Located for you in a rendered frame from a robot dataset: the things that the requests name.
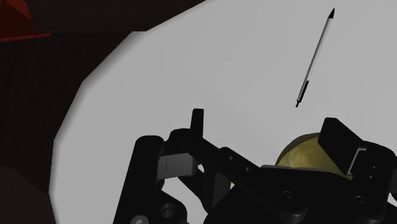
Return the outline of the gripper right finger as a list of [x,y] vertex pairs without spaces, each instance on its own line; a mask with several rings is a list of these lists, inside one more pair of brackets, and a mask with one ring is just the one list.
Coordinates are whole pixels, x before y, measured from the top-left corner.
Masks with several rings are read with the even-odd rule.
[[325,118],[319,145],[351,179],[340,189],[349,224],[394,224],[397,207],[388,203],[395,154],[365,141],[336,118]]

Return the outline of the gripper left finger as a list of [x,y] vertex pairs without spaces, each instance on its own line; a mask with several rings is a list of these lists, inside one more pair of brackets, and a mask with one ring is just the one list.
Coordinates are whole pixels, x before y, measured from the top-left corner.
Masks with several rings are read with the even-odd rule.
[[185,205],[162,190],[178,178],[200,200],[203,224],[261,224],[258,166],[232,150],[219,149],[203,135],[204,111],[194,109],[190,128],[168,140],[137,139],[113,224],[189,224]]

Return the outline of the yellow-green round bowl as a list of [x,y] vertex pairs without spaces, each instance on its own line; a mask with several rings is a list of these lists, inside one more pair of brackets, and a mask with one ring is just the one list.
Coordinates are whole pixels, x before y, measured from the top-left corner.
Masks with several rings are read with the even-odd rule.
[[304,134],[292,140],[280,153],[275,165],[291,168],[308,168],[332,172],[345,179],[344,174],[318,143],[319,133]]

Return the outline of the white and black pen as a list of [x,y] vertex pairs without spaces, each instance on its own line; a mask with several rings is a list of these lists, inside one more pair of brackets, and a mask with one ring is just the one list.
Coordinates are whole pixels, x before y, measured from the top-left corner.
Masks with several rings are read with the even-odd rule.
[[331,10],[330,14],[328,15],[328,18],[326,19],[326,23],[325,23],[325,25],[323,27],[323,30],[322,30],[322,33],[320,35],[319,41],[318,41],[318,43],[316,45],[316,49],[315,49],[314,54],[313,54],[313,56],[311,58],[311,61],[310,61],[310,64],[309,64],[309,68],[308,68],[308,70],[306,72],[305,78],[303,80],[302,86],[301,86],[299,94],[298,94],[298,97],[296,99],[296,104],[295,104],[296,108],[299,107],[300,103],[302,102],[303,97],[305,95],[305,92],[307,90],[307,87],[309,86],[310,77],[312,75],[312,72],[314,70],[316,62],[318,60],[320,51],[321,51],[321,49],[323,47],[324,41],[326,39],[326,35],[327,35],[328,31],[330,30],[330,26],[331,26],[331,23],[332,23],[332,21],[334,19],[334,15],[335,15],[335,8],[333,8]]

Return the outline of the red object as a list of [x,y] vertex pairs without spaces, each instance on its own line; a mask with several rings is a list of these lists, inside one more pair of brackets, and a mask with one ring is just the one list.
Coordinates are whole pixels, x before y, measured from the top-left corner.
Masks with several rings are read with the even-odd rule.
[[29,9],[24,0],[0,0],[0,42],[50,36],[35,31]]

